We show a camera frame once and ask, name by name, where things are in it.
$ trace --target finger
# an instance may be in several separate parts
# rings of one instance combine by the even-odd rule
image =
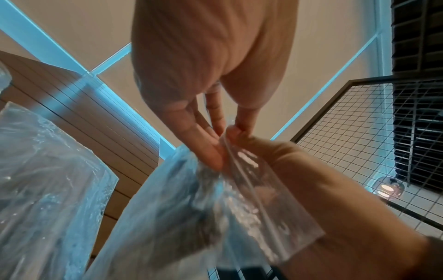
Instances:
[[[222,85],[220,81],[213,84],[204,95],[206,110],[211,119],[212,127],[218,136],[226,129],[226,120],[222,109]]]
[[[214,129],[211,127],[211,125],[208,123],[208,121],[204,118],[202,113],[198,110],[198,102],[197,98],[194,98],[191,103],[191,108],[194,113],[195,121],[196,123],[203,128],[204,131],[206,131],[211,137],[215,139],[219,139],[220,137],[215,133]]]
[[[235,118],[235,125],[242,131],[251,134],[257,122],[258,113],[260,109],[247,109],[243,107],[237,108],[237,117]]]
[[[294,143],[261,139],[242,131],[236,125],[226,129],[226,136],[233,145],[263,158],[270,165],[284,155],[300,151]]]
[[[217,139],[210,136],[196,123],[190,105],[185,109],[155,113],[174,135],[195,153],[199,160],[214,170],[222,170],[222,148]]]

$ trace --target ceiling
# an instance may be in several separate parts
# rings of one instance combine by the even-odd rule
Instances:
[[[300,0],[298,26],[286,75],[263,108],[255,134],[272,138],[313,96],[332,82],[331,79],[376,34],[376,1],[335,0],[334,5],[324,5],[322,0]],[[89,71],[130,42],[134,0],[12,2]],[[365,59],[359,60],[358,65],[357,60],[353,63],[353,71],[344,71],[337,80],[378,75],[375,45],[374,42],[368,48]],[[99,75],[161,135],[178,146],[179,140],[144,104],[132,77],[129,56]],[[328,90],[322,95],[333,94]],[[224,95],[223,105],[227,119],[234,119],[236,105],[228,95]],[[294,134],[288,134],[285,136],[288,139],[283,140],[289,140]]]

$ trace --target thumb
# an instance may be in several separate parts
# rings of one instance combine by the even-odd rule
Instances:
[[[279,151],[282,149],[287,150],[285,148],[292,147],[290,144],[270,141],[249,135],[247,132],[240,130],[234,125],[231,125],[226,129],[226,137],[233,145],[261,157],[269,164],[272,164],[277,159],[280,154]]]

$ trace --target metal grid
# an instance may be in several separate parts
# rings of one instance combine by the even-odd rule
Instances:
[[[349,82],[293,140],[443,239],[443,82],[379,79]],[[381,188],[392,179],[399,197]]]

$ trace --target hand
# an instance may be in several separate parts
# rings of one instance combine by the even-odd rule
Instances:
[[[426,252],[427,241],[376,196],[293,143],[227,129],[234,144],[265,159],[325,236],[281,266],[289,280],[404,279]]]
[[[132,62],[143,99],[197,157],[221,170],[222,85],[252,132],[291,51],[298,0],[137,0]],[[197,110],[205,93],[212,127]]]

